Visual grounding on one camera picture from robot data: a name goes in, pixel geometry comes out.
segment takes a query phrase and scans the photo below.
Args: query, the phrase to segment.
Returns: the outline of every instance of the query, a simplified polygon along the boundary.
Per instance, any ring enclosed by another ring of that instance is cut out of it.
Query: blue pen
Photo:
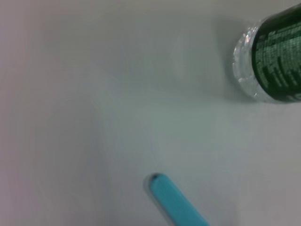
[[[151,177],[150,192],[176,226],[209,226],[166,175]]]

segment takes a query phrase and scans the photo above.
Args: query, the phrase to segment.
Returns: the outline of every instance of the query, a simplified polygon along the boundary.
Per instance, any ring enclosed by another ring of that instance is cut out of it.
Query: white surface
[[[166,173],[211,226],[301,222],[301,104],[229,80],[274,0],[0,2],[0,224],[167,225]]]

